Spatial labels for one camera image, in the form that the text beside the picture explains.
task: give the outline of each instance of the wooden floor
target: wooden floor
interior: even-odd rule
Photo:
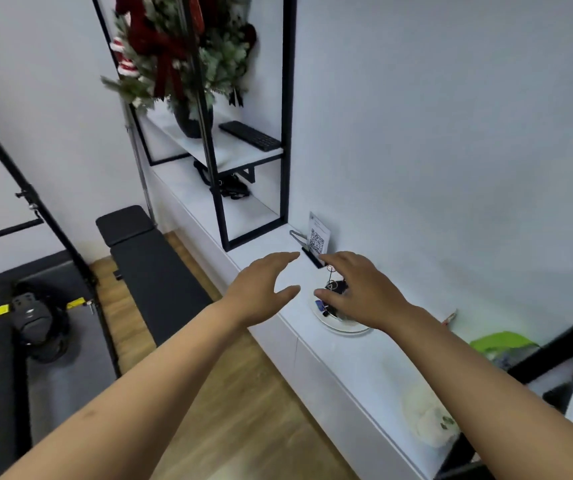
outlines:
[[[168,241],[211,298],[220,294],[174,233]],[[155,345],[112,258],[92,265],[122,372]],[[222,355],[162,457],[156,480],[357,480],[245,332]]]

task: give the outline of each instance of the hand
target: hand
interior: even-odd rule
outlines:
[[[298,285],[274,293],[277,275],[300,253],[273,253],[252,262],[234,279],[222,298],[227,313],[233,312],[243,327],[257,325],[278,313],[300,292]]]
[[[346,280],[349,289],[345,294],[319,289],[314,294],[354,320],[383,330],[396,316],[407,314],[413,308],[400,290],[362,255],[341,251],[320,255]]]

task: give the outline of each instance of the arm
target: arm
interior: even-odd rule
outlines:
[[[350,292],[315,295],[394,339],[496,478],[573,478],[573,423],[408,303],[367,258],[347,252],[321,258],[344,276]]]
[[[274,293],[275,279],[299,253],[253,262],[226,296],[13,465],[2,480],[147,479],[227,345],[275,315],[299,292]]]

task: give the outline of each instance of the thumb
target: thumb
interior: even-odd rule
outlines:
[[[335,291],[325,289],[315,290],[314,295],[320,298],[324,303],[328,303],[330,306],[338,308],[339,310],[342,310],[346,300],[344,296],[337,294]]]
[[[300,285],[291,285],[284,288],[282,291],[275,293],[277,302],[280,304],[280,309],[285,306],[289,301],[295,298],[300,292]]]

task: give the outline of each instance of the weight bench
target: weight bench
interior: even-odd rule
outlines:
[[[139,205],[95,222],[157,346],[212,303]]]

